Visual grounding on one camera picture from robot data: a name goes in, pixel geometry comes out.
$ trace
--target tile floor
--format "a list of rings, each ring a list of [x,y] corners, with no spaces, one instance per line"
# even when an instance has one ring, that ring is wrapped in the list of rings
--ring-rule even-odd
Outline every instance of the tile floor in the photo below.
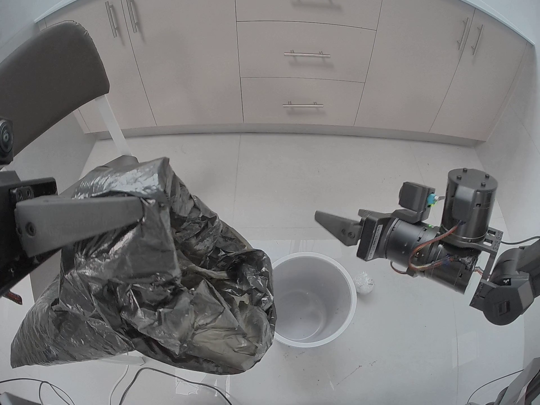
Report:
[[[302,350],[275,343],[244,374],[212,376],[178,369],[180,376],[204,379],[243,405],[461,405],[484,382],[522,368],[521,319],[493,326],[468,306],[474,286],[462,296],[429,280],[397,275],[388,261],[364,262],[355,257],[355,248],[333,240],[313,219],[315,210],[352,218],[359,208],[392,211],[406,180],[443,193],[452,168],[481,168],[473,148],[292,134],[155,136],[128,143],[139,161],[170,157],[190,191],[273,260],[292,252],[320,252],[353,276],[366,271],[375,281],[373,293],[359,298],[352,324],[328,345]],[[84,173],[115,156],[111,141],[98,141]],[[429,221],[439,224],[440,216],[437,206]],[[498,206],[492,225],[506,231]],[[66,389],[71,386],[73,399],[82,405],[105,403],[124,368],[87,362],[27,369]],[[113,403],[134,373],[130,369]],[[508,382],[491,384],[473,400],[495,400]],[[45,399],[56,404],[52,394]],[[220,404],[222,399],[204,388],[142,374],[126,403],[155,402]]]

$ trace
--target white label sticker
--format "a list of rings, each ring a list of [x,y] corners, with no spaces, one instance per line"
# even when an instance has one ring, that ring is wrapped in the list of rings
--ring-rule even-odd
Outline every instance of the white label sticker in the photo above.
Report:
[[[375,249],[377,248],[377,245],[379,244],[379,239],[381,238],[381,231],[382,231],[382,225],[378,225],[377,229],[375,230],[373,243],[372,243],[372,246],[369,248],[368,259],[366,261],[373,259],[373,255],[375,255]]]

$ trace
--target cabinet handle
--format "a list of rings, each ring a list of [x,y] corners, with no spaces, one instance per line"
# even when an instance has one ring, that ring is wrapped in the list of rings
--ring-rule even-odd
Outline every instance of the cabinet handle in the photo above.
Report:
[[[105,2],[105,9],[107,10],[107,15],[109,16],[109,23],[111,24],[111,30],[112,30],[112,37],[117,37],[117,30],[118,27],[114,25],[114,18],[112,17],[112,4],[109,4],[109,2]]]
[[[476,39],[475,46],[471,46],[472,48],[472,55],[476,54],[476,51],[478,50],[478,44],[480,42],[480,38],[482,37],[482,32],[484,31],[484,24],[482,24],[482,27],[476,27],[478,30],[480,30],[480,33],[478,34],[478,39]]]
[[[294,50],[291,50],[291,52],[284,52],[284,56],[286,57],[322,57],[322,58],[330,58],[330,54],[324,54],[322,51],[319,51],[318,54],[311,54],[309,52],[294,52]]]
[[[467,17],[467,19],[463,20],[463,22],[465,23],[465,28],[463,29],[463,34],[461,35],[461,40],[458,40],[457,43],[459,44],[459,46],[457,47],[458,50],[461,50],[461,45],[464,45],[465,44],[465,33],[467,33],[467,27],[469,27],[469,17]]]
[[[130,21],[131,21],[131,28],[133,29],[133,33],[137,33],[137,22],[135,21],[135,16],[133,14],[133,0],[126,0],[127,4],[127,12],[130,15]]]
[[[323,108],[323,104],[318,104],[314,102],[313,104],[293,104],[289,101],[288,104],[283,104],[283,108]]]

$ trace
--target chair backrest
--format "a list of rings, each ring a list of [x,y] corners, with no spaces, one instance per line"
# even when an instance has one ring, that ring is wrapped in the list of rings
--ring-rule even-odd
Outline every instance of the chair backrest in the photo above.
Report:
[[[0,63],[0,117],[13,121],[14,154],[109,88],[96,46],[80,24],[64,21],[27,40]]]

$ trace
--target plastic bag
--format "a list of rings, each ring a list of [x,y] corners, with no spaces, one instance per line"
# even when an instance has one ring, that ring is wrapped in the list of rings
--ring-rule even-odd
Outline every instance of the plastic bag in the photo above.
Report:
[[[74,198],[132,195],[143,219],[62,249],[59,276],[26,315],[11,366],[137,350],[214,374],[251,368],[272,344],[272,265],[161,158],[80,181]]]

